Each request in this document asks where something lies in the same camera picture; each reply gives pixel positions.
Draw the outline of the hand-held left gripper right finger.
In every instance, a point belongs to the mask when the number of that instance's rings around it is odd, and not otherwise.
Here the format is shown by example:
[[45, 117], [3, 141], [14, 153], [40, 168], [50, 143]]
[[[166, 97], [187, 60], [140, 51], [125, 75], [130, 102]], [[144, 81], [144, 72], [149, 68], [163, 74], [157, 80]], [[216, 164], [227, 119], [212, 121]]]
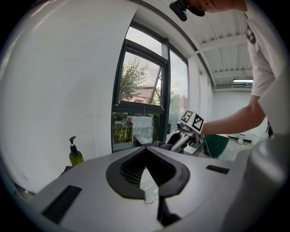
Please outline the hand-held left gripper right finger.
[[241, 156], [234, 161], [183, 155], [157, 147], [156, 153], [184, 164], [189, 181], [183, 190], [164, 201], [181, 219], [166, 227], [160, 223], [149, 232], [218, 232], [241, 182]]

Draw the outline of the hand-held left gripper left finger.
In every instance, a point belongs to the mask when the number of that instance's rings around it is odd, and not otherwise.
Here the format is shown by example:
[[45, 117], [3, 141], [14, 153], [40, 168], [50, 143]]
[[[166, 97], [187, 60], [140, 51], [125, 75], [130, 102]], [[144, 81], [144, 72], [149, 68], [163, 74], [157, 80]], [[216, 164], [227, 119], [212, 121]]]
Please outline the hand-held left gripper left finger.
[[87, 160], [44, 187], [34, 197], [34, 209], [43, 213], [69, 185], [81, 192], [66, 212], [60, 226], [75, 232], [153, 232], [163, 228], [144, 200], [127, 199], [106, 180], [108, 166], [136, 148]]

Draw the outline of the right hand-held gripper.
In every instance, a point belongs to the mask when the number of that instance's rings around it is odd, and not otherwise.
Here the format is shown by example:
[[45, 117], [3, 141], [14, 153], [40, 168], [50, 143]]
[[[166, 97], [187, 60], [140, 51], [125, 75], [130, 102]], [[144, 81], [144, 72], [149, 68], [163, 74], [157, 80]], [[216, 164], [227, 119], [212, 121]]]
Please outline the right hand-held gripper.
[[172, 152], [183, 153], [188, 146], [189, 138], [197, 133], [200, 136], [204, 125], [204, 119], [196, 112], [185, 110], [181, 119], [177, 122], [176, 131], [169, 135], [166, 144], [169, 144]]

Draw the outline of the dark grey cloth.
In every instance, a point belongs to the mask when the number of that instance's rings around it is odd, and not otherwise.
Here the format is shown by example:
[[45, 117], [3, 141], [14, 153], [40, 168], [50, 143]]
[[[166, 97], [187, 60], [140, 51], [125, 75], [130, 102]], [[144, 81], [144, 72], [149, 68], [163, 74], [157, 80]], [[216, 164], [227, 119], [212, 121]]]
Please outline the dark grey cloth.
[[168, 144], [162, 141], [155, 141], [152, 145], [152, 147], [158, 147], [164, 150], [170, 150], [172, 148], [172, 144]]

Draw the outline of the person's right forearm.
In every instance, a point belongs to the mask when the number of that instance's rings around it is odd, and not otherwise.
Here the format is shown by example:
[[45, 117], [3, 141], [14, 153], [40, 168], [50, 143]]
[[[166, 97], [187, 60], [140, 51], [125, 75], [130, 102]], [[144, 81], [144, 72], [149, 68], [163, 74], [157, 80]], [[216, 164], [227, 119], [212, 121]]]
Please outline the person's right forearm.
[[258, 127], [263, 121], [265, 113], [259, 104], [258, 96], [251, 96], [247, 106], [236, 113], [203, 125], [201, 137], [214, 134], [239, 134]]

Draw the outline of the person's right hand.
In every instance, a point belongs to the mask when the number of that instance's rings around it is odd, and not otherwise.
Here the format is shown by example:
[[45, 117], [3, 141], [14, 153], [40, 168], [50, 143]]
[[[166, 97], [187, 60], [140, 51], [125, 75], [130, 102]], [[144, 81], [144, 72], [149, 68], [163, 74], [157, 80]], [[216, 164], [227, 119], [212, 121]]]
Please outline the person's right hand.
[[193, 148], [198, 148], [200, 146], [200, 136], [197, 133], [194, 133], [188, 140], [188, 146]]

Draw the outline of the green soap pump bottle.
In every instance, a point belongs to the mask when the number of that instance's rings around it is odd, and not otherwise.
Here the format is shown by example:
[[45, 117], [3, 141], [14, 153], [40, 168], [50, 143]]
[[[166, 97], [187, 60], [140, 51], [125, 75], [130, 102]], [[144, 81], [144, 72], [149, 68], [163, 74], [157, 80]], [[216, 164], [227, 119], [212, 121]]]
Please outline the green soap pump bottle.
[[71, 161], [72, 167], [84, 162], [83, 156], [80, 151], [77, 150], [77, 147], [74, 145], [73, 141], [76, 138], [76, 136], [72, 136], [70, 141], [70, 154], [69, 159]]

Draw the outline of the white sink basin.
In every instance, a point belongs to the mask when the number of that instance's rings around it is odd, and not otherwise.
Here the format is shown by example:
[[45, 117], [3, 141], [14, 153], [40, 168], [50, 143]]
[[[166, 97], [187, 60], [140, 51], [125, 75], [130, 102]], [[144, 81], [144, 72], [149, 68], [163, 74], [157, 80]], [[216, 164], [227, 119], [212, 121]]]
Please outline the white sink basin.
[[159, 188], [148, 169], [145, 168], [141, 177], [140, 189], [145, 193], [145, 203], [151, 205], [158, 202]]

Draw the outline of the dark framed window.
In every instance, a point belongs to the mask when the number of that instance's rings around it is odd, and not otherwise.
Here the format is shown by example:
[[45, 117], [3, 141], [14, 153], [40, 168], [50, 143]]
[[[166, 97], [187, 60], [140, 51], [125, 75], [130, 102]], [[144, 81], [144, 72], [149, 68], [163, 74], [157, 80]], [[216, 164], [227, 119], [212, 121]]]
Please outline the dark framed window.
[[111, 150], [136, 138], [165, 141], [188, 104], [188, 60], [169, 39], [133, 20], [117, 63], [111, 104]]

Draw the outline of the long ceiling light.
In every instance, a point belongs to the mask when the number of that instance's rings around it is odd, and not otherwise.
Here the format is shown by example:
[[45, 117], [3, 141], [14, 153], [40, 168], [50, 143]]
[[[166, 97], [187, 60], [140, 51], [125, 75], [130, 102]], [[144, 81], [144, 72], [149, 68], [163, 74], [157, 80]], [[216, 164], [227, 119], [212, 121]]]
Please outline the long ceiling light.
[[251, 78], [236, 78], [236, 79], [233, 79], [232, 85], [235, 87], [252, 87], [253, 79], [251, 79]]

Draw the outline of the person's white shirt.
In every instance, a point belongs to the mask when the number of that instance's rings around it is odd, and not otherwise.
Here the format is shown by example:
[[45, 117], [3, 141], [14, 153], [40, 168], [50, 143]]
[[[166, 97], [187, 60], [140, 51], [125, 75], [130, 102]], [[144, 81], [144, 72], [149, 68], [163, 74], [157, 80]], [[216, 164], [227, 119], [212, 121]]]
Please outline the person's white shirt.
[[253, 67], [251, 96], [260, 98], [259, 104], [274, 134], [290, 134], [290, 55], [266, 15], [255, 3], [245, 1], [248, 51]]

